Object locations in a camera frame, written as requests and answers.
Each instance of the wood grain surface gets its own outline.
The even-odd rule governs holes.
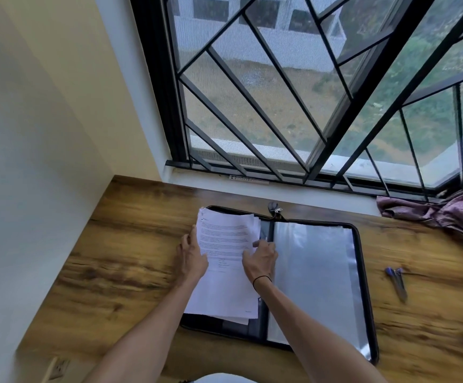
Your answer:
[[[268,202],[116,176],[21,348],[98,359],[167,293],[175,246],[200,207],[267,214]],[[463,238],[399,220],[280,206],[286,218],[349,222],[359,229],[380,346],[378,368],[389,381],[463,382]],[[405,269],[406,304],[385,276],[387,266]],[[259,383],[308,381],[290,352],[179,328],[163,374],[195,379],[216,372]]]

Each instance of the finger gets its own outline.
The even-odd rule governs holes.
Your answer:
[[[198,238],[196,237],[196,225],[192,225],[192,229],[190,231],[190,244],[198,244]]]
[[[181,242],[181,244],[182,244],[182,248],[183,248],[184,250],[188,250],[188,249],[189,249],[189,242],[187,241],[188,237],[189,237],[189,236],[188,236],[187,234],[185,234],[185,235],[182,237],[182,242]]]

